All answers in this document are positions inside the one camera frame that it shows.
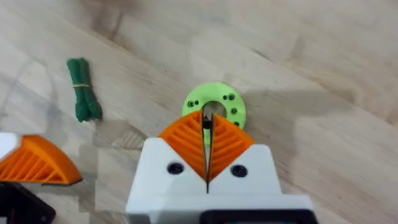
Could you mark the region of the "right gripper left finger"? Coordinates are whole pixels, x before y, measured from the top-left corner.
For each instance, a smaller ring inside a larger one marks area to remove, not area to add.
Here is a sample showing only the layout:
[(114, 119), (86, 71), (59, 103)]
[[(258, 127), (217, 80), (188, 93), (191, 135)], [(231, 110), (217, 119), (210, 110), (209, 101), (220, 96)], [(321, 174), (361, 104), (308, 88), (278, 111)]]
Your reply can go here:
[(174, 121), (144, 145), (129, 199), (155, 195), (194, 195), (206, 191), (202, 111)]

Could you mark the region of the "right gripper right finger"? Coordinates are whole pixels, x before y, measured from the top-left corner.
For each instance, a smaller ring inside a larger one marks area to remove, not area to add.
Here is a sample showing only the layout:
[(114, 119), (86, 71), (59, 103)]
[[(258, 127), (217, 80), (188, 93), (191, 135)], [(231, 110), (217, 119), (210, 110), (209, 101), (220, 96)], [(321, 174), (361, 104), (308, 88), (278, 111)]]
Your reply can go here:
[(209, 194), (281, 194), (271, 150), (214, 115), (208, 159)]

